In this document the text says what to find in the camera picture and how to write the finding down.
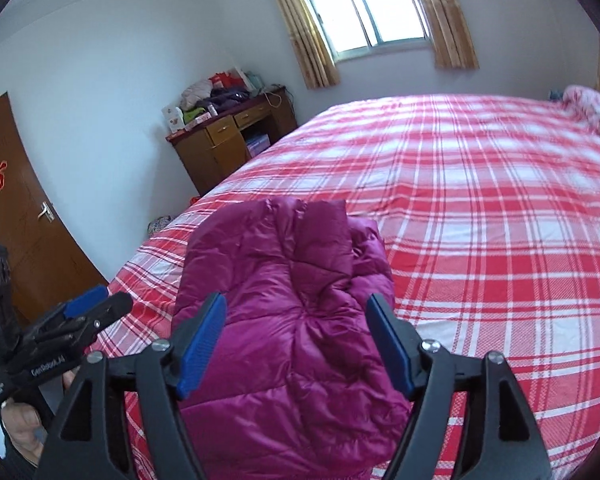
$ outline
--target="bolt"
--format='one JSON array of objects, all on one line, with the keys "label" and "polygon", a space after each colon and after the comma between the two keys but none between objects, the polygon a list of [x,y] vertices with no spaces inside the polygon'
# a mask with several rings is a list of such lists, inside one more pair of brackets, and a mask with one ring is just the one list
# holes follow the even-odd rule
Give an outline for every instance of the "bolt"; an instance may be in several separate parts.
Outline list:
[{"label": "bolt", "polygon": [[504,362],[504,355],[500,352],[492,350],[487,354],[487,359],[496,365],[501,365]]},{"label": "bolt", "polygon": [[435,339],[425,339],[422,342],[422,349],[425,352],[429,352],[430,354],[435,354],[438,350],[440,350],[440,341],[436,341]]},{"label": "bolt", "polygon": [[166,339],[157,339],[151,343],[151,348],[156,352],[165,352],[170,346],[171,343],[169,343]]},{"label": "bolt", "polygon": [[89,355],[87,355],[87,362],[91,365],[99,363],[103,359],[104,359],[104,355],[102,354],[102,352],[95,351],[95,352],[91,352]]}]

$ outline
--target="wooden desk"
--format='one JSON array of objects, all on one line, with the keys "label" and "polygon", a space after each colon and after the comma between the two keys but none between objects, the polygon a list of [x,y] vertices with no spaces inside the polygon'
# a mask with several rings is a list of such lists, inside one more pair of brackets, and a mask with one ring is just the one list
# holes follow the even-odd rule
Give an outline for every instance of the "wooden desk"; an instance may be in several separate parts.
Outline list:
[{"label": "wooden desk", "polygon": [[298,128],[285,88],[272,94],[269,100],[264,95],[250,99],[170,140],[200,195],[251,159],[243,137],[246,130],[257,124],[273,145]]}]

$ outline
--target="silver door handle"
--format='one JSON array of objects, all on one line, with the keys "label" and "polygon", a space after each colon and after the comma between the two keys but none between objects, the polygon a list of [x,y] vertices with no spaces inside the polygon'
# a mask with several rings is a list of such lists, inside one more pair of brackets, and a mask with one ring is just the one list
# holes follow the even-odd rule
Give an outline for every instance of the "silver door handle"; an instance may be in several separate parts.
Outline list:
[{"label": "silver door handle", "polygon": [[56,219],[53,211],[51,211],[51,209],[49,208],[49,206],[46,202],[42,203],[42,213],[40,213],[38,215],[38,220],[40,220],[43,216],[46,216],[46,219],[49,220],[50,222],[53,222]]}]

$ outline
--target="magenta quilted fabric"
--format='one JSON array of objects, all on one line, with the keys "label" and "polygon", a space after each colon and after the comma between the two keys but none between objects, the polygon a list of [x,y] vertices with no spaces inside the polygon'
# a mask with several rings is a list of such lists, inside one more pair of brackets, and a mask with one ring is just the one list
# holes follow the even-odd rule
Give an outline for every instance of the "magenta quilted fabric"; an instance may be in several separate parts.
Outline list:
[{"label": "magenta quilted fabric", "polygon": [[174,328],[212,292],[228,318],[200,389],[182,403],[210,480],[363,479],[408,420],[364,316],[394,303],[375,221],[344,201],[221,208],[189,241]]}]

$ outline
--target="bed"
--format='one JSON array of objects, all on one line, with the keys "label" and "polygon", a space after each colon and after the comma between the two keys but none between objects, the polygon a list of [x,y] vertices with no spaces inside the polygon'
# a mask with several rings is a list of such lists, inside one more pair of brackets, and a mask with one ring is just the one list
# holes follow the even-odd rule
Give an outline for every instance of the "bed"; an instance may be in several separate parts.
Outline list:
[{"label": "bed", "polygon": [[[600,117],[582,94],[331,108],[140,247],[110,285],[132,294],[133,312],[96,346],[119,356],[170,334],[187,239],[218,208],[345,199],[350,215],[378,222],[397,315],[453,352],[502,350],[565,478],[600,436]],[[131,394],[127,402],[138,473],[149,479],[139,407]],[[458,396],[436,478],[452,472],[462,406]]]}]

